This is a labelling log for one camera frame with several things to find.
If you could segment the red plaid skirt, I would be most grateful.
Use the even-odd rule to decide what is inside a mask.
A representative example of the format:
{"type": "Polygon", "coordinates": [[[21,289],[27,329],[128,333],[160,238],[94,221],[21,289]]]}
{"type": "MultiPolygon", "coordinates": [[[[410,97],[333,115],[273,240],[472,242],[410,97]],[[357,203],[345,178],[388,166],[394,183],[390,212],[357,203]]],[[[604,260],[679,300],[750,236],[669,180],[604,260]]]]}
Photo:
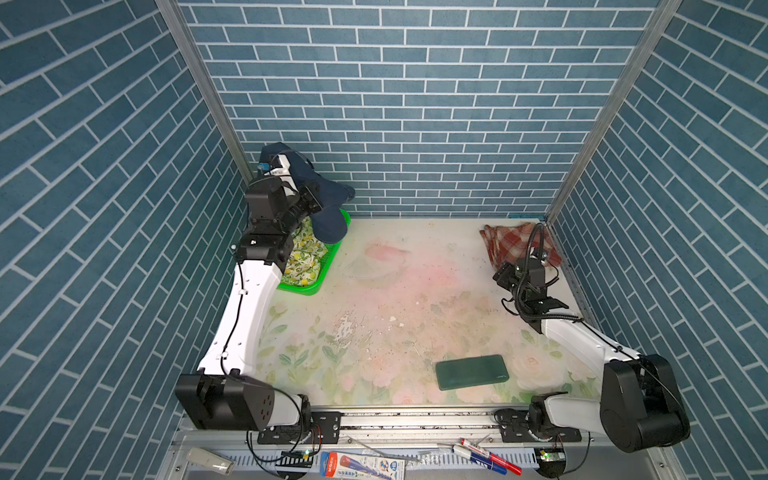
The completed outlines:
{"type": "MultiPolygon", "coordinates": [[[[494,270],[498,270],[506,261],[515,263],[523,258],[527,249],[528,240],[534,230],[534,223],[522,223],[517,226],[490,226],[485,225],[479,234],[485,245],[490,264],[494,270]]],[[[553,267],[560,267],[562,257],[557,252],[550,232],[544,229],[544,251],[547,261],[553,267]]]]}

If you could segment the dark navy skirt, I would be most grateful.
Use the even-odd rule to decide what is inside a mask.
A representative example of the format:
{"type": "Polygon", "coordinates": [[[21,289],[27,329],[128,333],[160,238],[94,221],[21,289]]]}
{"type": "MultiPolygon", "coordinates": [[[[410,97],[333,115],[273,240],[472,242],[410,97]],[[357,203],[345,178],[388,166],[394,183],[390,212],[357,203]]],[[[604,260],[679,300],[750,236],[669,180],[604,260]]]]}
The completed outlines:
{"type": "Polygon", "coordinates": [[[271,163],[280,155],[289,163],[288,171],[295,186],[309,186],[321,205],[321,211],[310,216],[315,238],[327,245],[340,242],[348,231],[341,210],[345,203],[355,198],[355,189],[323,177],[304,154],[281,142],[263,146],[259,161],[271,163]]]}

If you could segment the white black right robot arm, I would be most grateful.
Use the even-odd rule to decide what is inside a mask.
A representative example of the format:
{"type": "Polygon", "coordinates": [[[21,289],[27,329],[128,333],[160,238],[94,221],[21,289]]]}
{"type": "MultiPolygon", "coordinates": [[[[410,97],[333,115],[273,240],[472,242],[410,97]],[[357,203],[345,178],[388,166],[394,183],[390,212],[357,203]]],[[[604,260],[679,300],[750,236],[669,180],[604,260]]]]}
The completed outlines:
{"type": "Polygon", "coordinates": [[[526,419],[532,436],[548,441],[561,431],[589,432],[625,453],[689,438],[690,420],[669,361],[608,338],[550,296],[544,264],[535,256],[503,263],[494,280],[510,293],[514,313],[579,359],[600,384],[596,400],[565,392],[533,397],[526,419]]]}

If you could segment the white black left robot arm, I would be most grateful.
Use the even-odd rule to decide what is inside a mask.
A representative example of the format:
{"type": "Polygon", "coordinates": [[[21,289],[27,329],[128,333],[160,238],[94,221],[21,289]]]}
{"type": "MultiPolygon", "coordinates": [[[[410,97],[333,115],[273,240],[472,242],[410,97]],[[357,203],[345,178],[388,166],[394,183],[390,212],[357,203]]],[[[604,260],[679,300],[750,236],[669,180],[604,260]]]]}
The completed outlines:
{"type": "Polygon", "coordinates": [[[293,234],[322,209],[317,190],[315,182],[295,186],[268,176],[246,191],[248,226],[232,248],[233,283],[224,313],[197,370],[181,375],[174,388],[199,430],[308,428],[307,398],[258,379],[254,358],[293,251],[293,234]]]}

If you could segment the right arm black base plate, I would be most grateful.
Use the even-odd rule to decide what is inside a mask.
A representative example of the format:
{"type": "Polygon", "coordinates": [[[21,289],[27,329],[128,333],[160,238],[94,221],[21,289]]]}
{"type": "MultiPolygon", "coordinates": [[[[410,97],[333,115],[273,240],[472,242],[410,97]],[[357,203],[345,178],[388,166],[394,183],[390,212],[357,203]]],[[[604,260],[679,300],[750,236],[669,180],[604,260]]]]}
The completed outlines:
{"type": "Polygon", "coordinates": [[[582,440],[578,429],[556,426],[543,413],[504,408],[496,410],[493,419],[503,443],[578,443],[582,440]]]}

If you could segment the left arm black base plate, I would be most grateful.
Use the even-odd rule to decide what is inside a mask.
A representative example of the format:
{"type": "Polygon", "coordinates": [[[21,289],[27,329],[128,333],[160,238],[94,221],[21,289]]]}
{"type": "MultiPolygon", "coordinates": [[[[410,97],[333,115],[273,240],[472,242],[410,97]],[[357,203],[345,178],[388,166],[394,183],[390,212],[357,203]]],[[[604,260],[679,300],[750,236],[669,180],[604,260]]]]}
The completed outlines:
{"type": "Polygon", "coordinates": [[[315,443],[337,444],[341,430],[342,413],[340,411],[312,411],[310,420],[302,425],[269,427],[258,434],[259,445],[293,445],[296,442],[305,443],[312,439],[313,434],[318,438],[315,443]]]}

